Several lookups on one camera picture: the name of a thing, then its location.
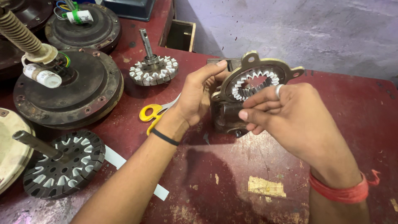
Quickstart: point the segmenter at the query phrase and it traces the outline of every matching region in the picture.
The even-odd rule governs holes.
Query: hand
[[[230,74],[224,71],[226,67],[226,60],[222,60],[217,64],[207,64],[187,75],[174,111],[179,113],[189,126],[197,124],[207,113],[210,97],[218,86],[217,82],[223,81]]]
[[[249,123],[246,129],[255,135],[269,132],[288,152],[329,179],[329,185],[340,187],[330,179],[341,173],[354,175],[357,182],[355,159],[316,89],[308,83],[284,85],[279,95],[280,100],[275,86],[270,86],[243,103],[239,117]]]

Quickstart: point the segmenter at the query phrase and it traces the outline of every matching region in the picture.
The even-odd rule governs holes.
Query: black wristband
[[[175,146],[179,146],[179,142],[178,141],[174,141],[173,139],[167,137],[166,135],[160,133],[158,130],[156,130],[155,128],[152,129],[152,133],[154,133],[155,135],[157,135],[159,138],[163,139],[164,141],[175,145]]]

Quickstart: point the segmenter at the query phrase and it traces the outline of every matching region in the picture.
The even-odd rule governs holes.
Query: silver ring
[[[279,85],[277,85],[276,88],[275,88],[275,95],[276,95],[276,97],[278,98],[278,100],[281,99],[281,97],[279,96],[279,89],[280,89],[281,86],[283,86],[283,85],[284,85],[284,84],[279,84]]]

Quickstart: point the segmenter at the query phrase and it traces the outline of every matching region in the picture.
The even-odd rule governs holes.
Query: white capacitor
[[[84,11],[77,11],[77,17],[79,17],[80,21],[82,23],[88,23],[88,22],[93,22],[93,17],[91,16],[90,12],[88,10]],[[72,12],[67,12],[66,16],[68,17],[69,21],[73,24],[78,24],[76,20],[73,17]]]
[[[40,71],[37,75],[33,75],[33,72],[36,69],[43,69],[43,68],[37,64],[28,64],[23,69],[23,73],[27,77],[35,80],[36,82],[38,82],[48,88],[56,88],[61,85],[62,78],[59,75],[53,73],[52,71],[48,71],[48,70]]]

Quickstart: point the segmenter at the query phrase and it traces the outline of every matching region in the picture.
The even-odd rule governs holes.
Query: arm
[[[357,163],[318,92],[307,83],[267,87],[243,103],[247,130],[269,132],[288,152],[307,162],[325,185],[345,189],[362,181]],[[310,223],[370,223],[366,201],[330,201],[310,189]]]
[[[180,141],[185,131],[207,113],[217,80],[228,74],[223,72],[225,68],[226,61],[221,61],[189,74],[179,100],[163,115],[156,129]],[[71,223],[139,223],[175,151],[176,146],[151,133]]]

